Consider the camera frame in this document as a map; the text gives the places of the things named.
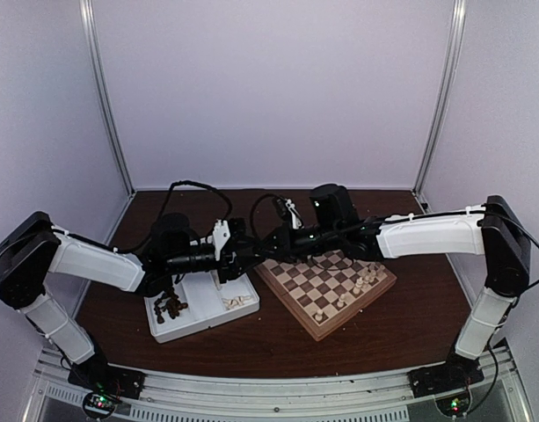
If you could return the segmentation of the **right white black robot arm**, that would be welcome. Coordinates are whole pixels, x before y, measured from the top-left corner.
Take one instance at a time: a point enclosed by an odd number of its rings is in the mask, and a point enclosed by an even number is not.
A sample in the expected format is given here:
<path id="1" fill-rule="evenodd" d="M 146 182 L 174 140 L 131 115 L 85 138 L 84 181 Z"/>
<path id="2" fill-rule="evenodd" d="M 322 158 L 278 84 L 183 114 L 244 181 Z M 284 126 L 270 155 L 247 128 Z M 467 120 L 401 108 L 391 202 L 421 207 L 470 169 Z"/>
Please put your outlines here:
<path id="1" fill-rule="evenodd" d="M 360 217 L 345 187 L 310 192 L 317 221 L 302 226 L 291 200 L 276 198 L 283 224 L 262 242 L 258 274 L 311 336 L 320 340 L 395 283 L 386 262 L 425 255 L 480 256 L 487 279 L 438 378 L 458 387 L 530 286 L 531 242 L 500 196 L 429 215 Z"/>

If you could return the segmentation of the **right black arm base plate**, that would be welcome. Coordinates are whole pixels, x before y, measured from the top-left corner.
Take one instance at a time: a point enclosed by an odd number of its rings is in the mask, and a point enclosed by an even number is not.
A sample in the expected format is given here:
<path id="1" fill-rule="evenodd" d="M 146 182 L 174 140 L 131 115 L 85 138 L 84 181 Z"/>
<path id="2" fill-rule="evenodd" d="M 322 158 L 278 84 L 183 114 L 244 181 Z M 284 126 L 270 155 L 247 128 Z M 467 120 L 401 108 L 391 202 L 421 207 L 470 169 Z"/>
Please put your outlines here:
<path id="1" fill-rule="evenodd" d="M 465 368 L 447 362 L 413 369 L 407 375 L 415 398 L 464 389 L 484 380 L 484 374 L 477 366 Z"/>

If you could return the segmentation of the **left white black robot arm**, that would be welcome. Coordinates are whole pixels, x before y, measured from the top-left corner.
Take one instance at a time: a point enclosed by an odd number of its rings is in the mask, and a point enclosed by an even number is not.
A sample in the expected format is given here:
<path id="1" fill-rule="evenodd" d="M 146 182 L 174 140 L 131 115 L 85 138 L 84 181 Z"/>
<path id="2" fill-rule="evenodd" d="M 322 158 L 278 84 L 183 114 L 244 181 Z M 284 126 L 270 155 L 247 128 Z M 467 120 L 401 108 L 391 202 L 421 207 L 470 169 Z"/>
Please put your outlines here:
<path id="1" fill-rule="evenodd" d="M 226 324 L 259 310 L 247 276 L 258 261 L 241 251 L 239 224 L 218 220 L 198 236 L 182 214 L 152 225 L 141 253 L 91 242 L 36 212 L 0 243 L 0 300 L 22 313 L 79 366 L 95 390 L 108 389 L 113 369 L 96 340 L 78 325 L 45 284 L 62 273 L 143 297 L 149 331 L 163 344 Z"/>

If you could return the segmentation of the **light chess queen piece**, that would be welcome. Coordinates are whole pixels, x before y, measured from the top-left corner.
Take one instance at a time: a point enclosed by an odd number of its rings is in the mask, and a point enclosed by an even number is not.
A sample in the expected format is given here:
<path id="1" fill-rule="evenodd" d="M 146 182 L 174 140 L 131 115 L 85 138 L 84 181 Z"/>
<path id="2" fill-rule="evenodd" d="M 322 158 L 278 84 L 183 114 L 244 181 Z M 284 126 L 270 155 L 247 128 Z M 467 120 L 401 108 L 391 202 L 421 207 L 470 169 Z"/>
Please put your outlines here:
<path id="1" fill-rule="evenodd" d="M 342 294 L 339 296 L 338 300 L 336 301 L 336 304 L 335 304 L 336 308 L 337 309 L 342 309 L 346 306 L 346 295 L 345 294 Z"/>

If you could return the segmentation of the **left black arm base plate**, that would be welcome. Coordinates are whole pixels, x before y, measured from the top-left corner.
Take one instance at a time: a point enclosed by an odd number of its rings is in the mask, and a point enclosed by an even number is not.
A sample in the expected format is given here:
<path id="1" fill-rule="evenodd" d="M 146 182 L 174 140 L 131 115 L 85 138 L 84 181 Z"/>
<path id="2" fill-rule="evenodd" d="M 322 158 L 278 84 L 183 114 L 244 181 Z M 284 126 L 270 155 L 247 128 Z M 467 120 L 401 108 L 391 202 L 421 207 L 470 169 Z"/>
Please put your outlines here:
<path id="1" fill-rule="evenodd" d="M 121 367 L 109 367 L 104 381 L 91 382 L 88 375 L 80 369 L 69 371 L 68 383 L 105 393 L 110 397 L 138 399 L 141 395 L 145 374 L 141 371 Z"/>

